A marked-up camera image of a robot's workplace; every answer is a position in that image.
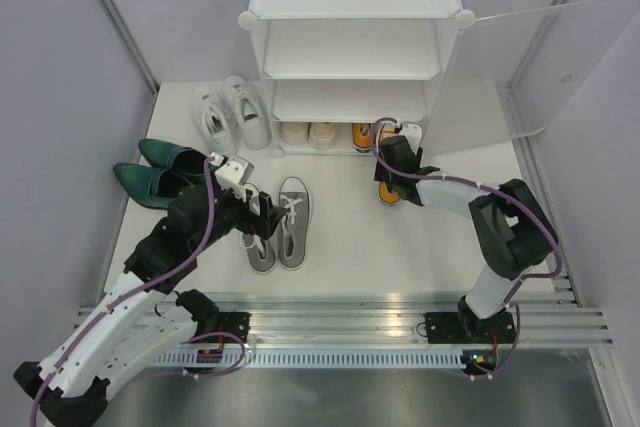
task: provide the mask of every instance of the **dark green high heel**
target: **dark green high heel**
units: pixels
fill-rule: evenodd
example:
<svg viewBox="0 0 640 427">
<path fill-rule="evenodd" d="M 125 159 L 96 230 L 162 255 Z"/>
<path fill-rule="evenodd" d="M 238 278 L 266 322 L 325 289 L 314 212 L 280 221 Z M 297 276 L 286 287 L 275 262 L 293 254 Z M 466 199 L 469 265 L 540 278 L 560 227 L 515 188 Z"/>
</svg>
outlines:
<svg viewBox="0 0 640 427">
<path fill-rule="evenodd" d="M 118 163 L 113 172 L 127 194 L 143 207 L 166 209 L 178 192 L 193 185 L 186 177 L 167 169 Z"/>
<path fill-rule="evenodd" d="M 169 169 L 191 182 L 204 184 L 202 164 L 206 156 L 203 153 L 191 147 L 156 139 L 141 139 L 138 149 L 153 167 Z"/>
</svg>

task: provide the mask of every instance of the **white shoe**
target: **white shoe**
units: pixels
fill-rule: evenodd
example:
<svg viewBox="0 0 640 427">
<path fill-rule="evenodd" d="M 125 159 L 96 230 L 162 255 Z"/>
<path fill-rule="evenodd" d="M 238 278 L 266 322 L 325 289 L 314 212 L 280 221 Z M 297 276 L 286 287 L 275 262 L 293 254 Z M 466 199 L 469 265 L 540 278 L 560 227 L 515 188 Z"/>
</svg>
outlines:
<svg viewBox="0 0 640 427">
<path fill-rule="evenodd" d="M 309 137 L 308 122 L 283 122 L 280 138 L 291 145 L 304 144 Z"/>
<path fill-rule="evenodd" d="M 238 152 L 234 132 L 236 119 L 222 103 L 217 92 L 207 85 L 199 85 L 193 93 L 191 120 L 202 136 L 209 153 L 231 155 Z"/>
<path fill-rule="evenodd" d="M 224 81 L 224 93 L 247 147 L 257 150 L 269 145 L 269 118 L 255 89 L 246 80 L 232 75 Z"/>
<path fill-rule="evenodd" d="M 314 122 L 309 130 L 309 145 L 316 150 L 329 150 L 338 143 L 340 124 Z"/>
</svg>

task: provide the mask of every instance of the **white round connector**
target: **white round connector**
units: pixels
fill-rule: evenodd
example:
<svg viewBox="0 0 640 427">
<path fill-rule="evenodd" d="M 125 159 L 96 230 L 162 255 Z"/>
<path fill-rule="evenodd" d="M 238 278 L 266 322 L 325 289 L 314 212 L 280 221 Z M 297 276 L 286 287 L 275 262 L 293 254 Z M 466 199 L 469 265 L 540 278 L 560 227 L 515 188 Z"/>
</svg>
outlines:
<svg viewBox="0 0 640 427">
<path fill-rule="evenodd" d="M 253 12 L 244 11 L 238 16 L 238 25 L 244 30 L 253 30 L 257 22 L 258 17 Z"/>
<path fill-rule="evenodd" d="M 467 30 L 476 23 L 476 14 L 470 10 L 463 10 L 456 14 L 456 28 L 458 30 Z"/>
</svg>

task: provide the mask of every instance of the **gray shoe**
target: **gray shoe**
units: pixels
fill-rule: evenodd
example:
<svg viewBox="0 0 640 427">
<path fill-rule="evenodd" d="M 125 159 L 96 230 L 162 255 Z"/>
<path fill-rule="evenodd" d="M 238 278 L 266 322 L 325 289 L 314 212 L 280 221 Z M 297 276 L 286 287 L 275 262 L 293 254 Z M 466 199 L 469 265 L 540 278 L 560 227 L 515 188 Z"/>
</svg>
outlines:
<svg viewBox="0 0 640 427">
<path fill-rule="evenodd" d="M 280 262 L 287 270 L 302 267 L 306 255 L 307 230 L 311 218 L 311 197 L 304 183 L 297 177 L 285 179 L 278 194 L 280 207 L 289 213 L 281 222 L 278 239 Z"/>
<path fill-rule="evenodd" d="M 260 200 L 257 195 L 251 198 L 249 206 L 256 214 L 260 213 Z M 276 253 L 268 241 L 257 235 L 242 234 L 242 243 L 247 249 L 249 263 L 253 270 L 258 274 L 266 274 L 273 270 L 276 266 Z"/>
</svg>

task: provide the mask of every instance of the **white cabinet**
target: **white cabinet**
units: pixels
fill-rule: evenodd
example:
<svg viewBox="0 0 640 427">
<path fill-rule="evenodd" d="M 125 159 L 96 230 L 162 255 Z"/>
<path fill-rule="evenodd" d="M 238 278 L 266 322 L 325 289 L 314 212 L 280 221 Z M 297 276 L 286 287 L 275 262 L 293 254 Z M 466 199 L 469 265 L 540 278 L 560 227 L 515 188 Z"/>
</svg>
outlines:
<svg viewBox="0 0 640 427">
<path fill-rule="evenodd" d="M 425 121 L 455 35 L 460 0 L 250 0 L 266 102 L 280 122 Z M 356 154 L 342 126 L 333 154 Z M 276 135 L 274 148 L 290 146 Z"/>
</svg>

